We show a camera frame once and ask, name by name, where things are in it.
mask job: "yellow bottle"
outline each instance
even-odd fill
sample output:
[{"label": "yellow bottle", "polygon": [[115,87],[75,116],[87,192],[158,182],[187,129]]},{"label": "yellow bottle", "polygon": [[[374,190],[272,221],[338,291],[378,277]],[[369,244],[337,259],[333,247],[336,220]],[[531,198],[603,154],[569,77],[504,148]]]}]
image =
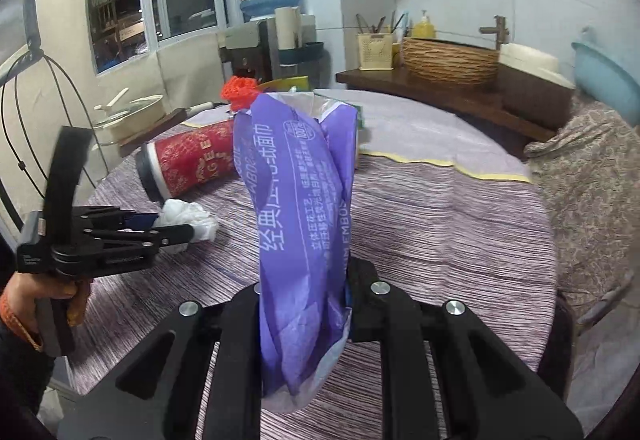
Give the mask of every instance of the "yellow bottle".
[{"label": "yellow bottle", "polygon": [[427,11],[422,11],[422,20],[414,25],[411,31],[412,38],[422,38],[434,40],[436,37],[436,29],[427,16]]}]

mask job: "tissue paper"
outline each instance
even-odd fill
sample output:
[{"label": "tissue paper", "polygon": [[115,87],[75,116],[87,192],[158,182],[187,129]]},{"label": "tissue paper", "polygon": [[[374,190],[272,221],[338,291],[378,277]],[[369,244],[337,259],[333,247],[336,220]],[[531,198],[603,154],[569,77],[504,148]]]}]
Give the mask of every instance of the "tissue paper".
[{"label": "tissue paper", "polygon": [[319,122],[261,94],[234,124],[234,163],[257,214],[262,406],[309,403],[346,343],[356,109]]},{"label": "tissue paper", "polygon": [[[162,206],[162,211],[158,213],[153,227],[165,227],[172,225],[189,224],[193,227],[193,238],[191,243],[216,239],[216,232],[220,223],[218,219],[211,215],[200,204],[196,202],[185,202],[169,198]],[[187,249],[186,243],[165,247],[163,250],[168,253],[178,253]]]}]

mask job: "wooden counter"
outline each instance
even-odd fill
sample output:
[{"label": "wooden counter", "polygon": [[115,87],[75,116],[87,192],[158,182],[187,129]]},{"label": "wooden counter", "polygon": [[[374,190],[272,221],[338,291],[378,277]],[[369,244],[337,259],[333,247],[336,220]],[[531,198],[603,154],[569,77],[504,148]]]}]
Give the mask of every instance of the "wooden counter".
[{"label": "wooden counter", "polygon": [[524,143],[546,142],[556,134],[553,130],[543,128],[504,110],[500,94],[491,88],[479,90],[478,88],[443,86],[412,75],[405,68],[367,72],[347,70],[338,72],[335,79],[338,83],[347,84],[353,90],[371,90],[406,97],[456,114],[470,115],[474,119],[487,121],[516,133],[524,138]]}]

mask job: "chopsticks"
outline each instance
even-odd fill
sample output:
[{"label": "chopsticks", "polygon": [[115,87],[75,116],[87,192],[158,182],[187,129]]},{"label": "chopsticks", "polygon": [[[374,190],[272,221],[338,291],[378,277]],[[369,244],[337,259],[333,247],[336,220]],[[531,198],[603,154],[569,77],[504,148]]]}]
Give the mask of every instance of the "chopsticks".
[{"label": "chopsticks", "polygon": [[[407,11],[402,13],[400,18],[398,18],[398,21],[394,23],[396,19],[396,12],[395,11],[393,12],[393,14],[391,15],[391,24],[388,26],[391,28],[391,33],[396,32],[396,29],[400,26],[400,23],[402,22],[405,16],[407,16]],[[382,18],[380,18],[380,21],[378,22],[378,26],[370,26],[362,16],[362,14],[360,13],[356,14],[358,30],[360,31],[361,34],[364,34],[366,32],[370,34],[379,34],[380,31],[382,31],[382,25],[385,23],[385,20],[386,20],[386,16],[382,16]]]}]

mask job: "black cable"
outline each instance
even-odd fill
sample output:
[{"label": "black cable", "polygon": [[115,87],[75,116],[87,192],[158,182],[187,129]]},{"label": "black cable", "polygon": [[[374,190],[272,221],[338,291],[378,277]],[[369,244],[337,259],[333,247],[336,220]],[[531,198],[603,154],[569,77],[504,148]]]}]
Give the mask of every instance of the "black cable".
[{"label": "black cable", "polygon": [[[9,67],[9,72],[7,72],[7,77],[11,76],[11,71],[13,70],[13,68],[18,64],[18,62],[23,59],[25,56],[28,55],[29,52],[25,52],[23,55],[21,55],[18,59],[16,59],[14,61],[14,63],[11,65],[11,67]],[[9,144],[9,147],[11,148],[11,151],[14,153],[14,157],[15,159],[18,161],[18,167],[20,168],[21,171],[23,171],[25,173],[25,175],[27,176],[27,178],[29,179],[29,181],[31,182],[31,185],[35,188],[35,190],[38,192],[38,194],[40,195],[41,198],[44,198],[44,195],[42,194],[42,191],[40,191],[40,188],[37,186],[37,184],[34,182],[33,178],[31,178],[30,173],[27,171],[27,166],[24,162],[22,162],[22,159],[20,159],[20,157],[18,156],[18,152],[15,151],[15,147],[13,145],[13,143],[11,142],[11,139],[9,138],[9,133],[6,131],[6,123],[4,120],[4,90],[6,88],[6,81],[4,82],[4,84],[2,85],[2,94],[0,94],[0,120],[2,122],[2,131],[4,131],[4,138],[6,139],[7,144]]]},{"label": "black cable", "polygon": [[18,227],[18,230],[21,231],[22,226],[24,225],[24,222],[22,221],[22,218],[20,218],[18,211],[15,210],[14,203],[11,202],[11,197],[9,197],[9,194],[6,191],[1,179],[0,179],[0,201],[6,208],[6,211],[9,213],[9,218],[11,218],[15,226]]},{"label": "black cable", "polygon": [[[47,59],[45,59],[45,62],[49,66],[49,70],[51,71],[51,75],[53,76],[53,81],[56,83],[56,88],[58,89],[58,96],[60,97],[60,102],[62,103],[62,109],[65,110],[66,120],[68,121],[69,126],[73,127],[74,124],[71,122],[71,116],[69,115],[69,110],[66,108],[65,97],[62,95],[62,89],[60,88],[58,76],[56,76],[56,72],[53,70],[53,67],[51,66],[50,62],[47,61]],[[89,175],[89,172],[86,170],[86,167],[83,166],[82,171],[84,171],[86,178],[89,179],[89,182],[91,183],[92,187],[95,189],[94,181]]]},{"label": "black cable", "polygon": [[44,169],[40,165],[40,161],[38,157],[36,157],[36,152],[33,150],[33,146],[31,146],[31,140],[27,134],[27,129],[24,127],[24,120],[22,120],[22,112],[20,111],[20,103],[18,102],[18,76],[14,78],[14,99],[15,99],[15,109],[18,112],[18,120],[20,121],[20,127],[22,128],[22,134],[24,135],[24,140],[27,141],[27,146],[29,147],[29,151],[31,152],[31,157],[36,162],[36,166],[42,173],[45,181],[48,181],[47,174],[44,172]]},{"label": "black cable", "polygon": [[98,135],[95,133],[94,125],[91,124],[91,117],[89,115],[89,110],[86,109],[86,105],[84,104],[84,101],[82,101],[82,97],[80,96],[80,93],[76,88],[76,85],[69,77],[69,74],[66,73],[65,69],[62,68],[55,59],[50,58],[46,54],[44,55],[44,59],[46,59],[46,61],[52,62],[58,68],[58,70],[60,70],[60,72],[62,72],[62,74],[66,77],[66,80],[69,81],[71,88],[74,89],[74,92],[76,93],[76,97],[78,98],[78,101],[80,101],[80,104],[82,105],[82,110],[84,110],[84,115],[86,115],[87,121],[89,121],[89,127],[91,128],[91,131],[94,133],[94,139],[96,144],[98,145],[98,151],[100,151],[100,156],[102,157],[104,168],[107,170],[107,175],[109,175],[109,173],[111,172],[109,170],[109,166],[107,165],[107,159],[104,157],[104,152],[102,151],[102,147],[100,146],[100,142],[98,141]]}]

